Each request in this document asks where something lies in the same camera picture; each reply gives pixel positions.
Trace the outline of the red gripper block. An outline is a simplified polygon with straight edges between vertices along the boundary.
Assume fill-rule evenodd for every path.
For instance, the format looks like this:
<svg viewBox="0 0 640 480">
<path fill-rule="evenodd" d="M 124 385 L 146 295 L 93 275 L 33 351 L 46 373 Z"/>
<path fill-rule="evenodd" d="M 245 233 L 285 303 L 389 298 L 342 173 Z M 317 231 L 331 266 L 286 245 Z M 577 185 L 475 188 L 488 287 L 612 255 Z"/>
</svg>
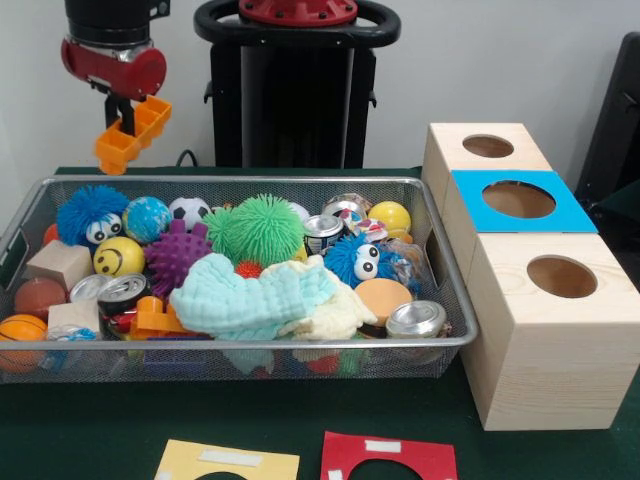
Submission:
<svg viewBox="0 0 640 480">
<path fill-rule="evenodd" d="M 61 44 L 66 70 L 100 91 L 124 97 L 119 100 L 120 131 L 135 136 L 135 111 L 127 98 L 155 95 L 164 83 L 167 63 L 153 43 L 124 50 L 91 47 L 66 38 Z M 105 127 L 117 121 L 117 97 L 107 95 L 104 102 Z"/>
</svg>

